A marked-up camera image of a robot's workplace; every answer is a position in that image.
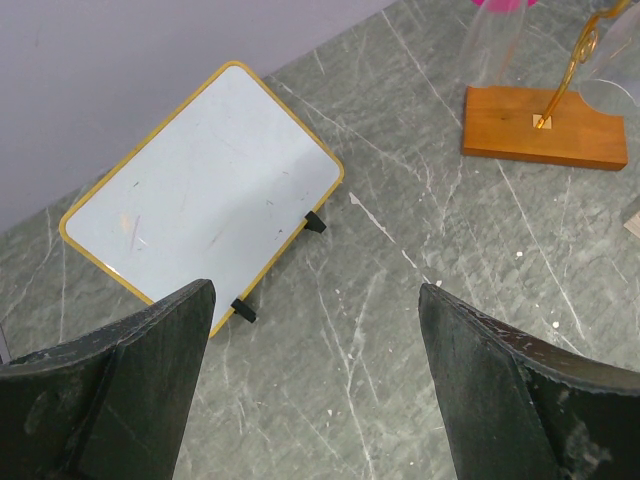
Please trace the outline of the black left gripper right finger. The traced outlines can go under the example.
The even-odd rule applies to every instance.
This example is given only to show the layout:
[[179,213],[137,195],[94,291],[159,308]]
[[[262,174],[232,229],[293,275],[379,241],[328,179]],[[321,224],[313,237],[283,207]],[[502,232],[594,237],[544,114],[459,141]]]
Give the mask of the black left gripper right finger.
[[423,284],[421,333],[460,479],[636,479],[639,375]]

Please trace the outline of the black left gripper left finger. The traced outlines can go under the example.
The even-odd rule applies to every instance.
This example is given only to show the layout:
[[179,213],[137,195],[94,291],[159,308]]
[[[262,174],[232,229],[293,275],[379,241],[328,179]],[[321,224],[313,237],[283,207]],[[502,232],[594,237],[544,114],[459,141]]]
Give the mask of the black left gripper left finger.
[[2,365],[2,478],[172,478],[215,303],[196,280]]

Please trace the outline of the clear round wine glass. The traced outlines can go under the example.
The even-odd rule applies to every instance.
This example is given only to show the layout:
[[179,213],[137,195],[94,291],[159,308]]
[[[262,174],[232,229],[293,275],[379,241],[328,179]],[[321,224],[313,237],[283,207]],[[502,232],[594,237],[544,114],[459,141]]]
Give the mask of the clear round wine glass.
[[579,93],[591,108],[616,116],[639,112],[639,4],[623,13],[586,64]]

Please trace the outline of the clear tall wine glass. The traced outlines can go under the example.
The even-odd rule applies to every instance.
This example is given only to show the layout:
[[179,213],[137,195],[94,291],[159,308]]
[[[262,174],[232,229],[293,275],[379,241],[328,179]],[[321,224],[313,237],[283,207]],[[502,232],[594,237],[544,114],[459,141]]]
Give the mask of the clear tall wine glass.
[[491,87],[501,79],[514,53],[528,7],[492,13],[478,7],[459,55],[459,79],[471,87]]

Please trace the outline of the pink plastic goblet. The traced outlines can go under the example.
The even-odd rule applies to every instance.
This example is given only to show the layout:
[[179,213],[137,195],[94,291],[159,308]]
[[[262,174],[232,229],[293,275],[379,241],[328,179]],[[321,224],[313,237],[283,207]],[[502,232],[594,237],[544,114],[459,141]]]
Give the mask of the pink plastic goblet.
[[530,7],[537,0],[472,0],[472,2],[492,13],[509,13],[521,7]]

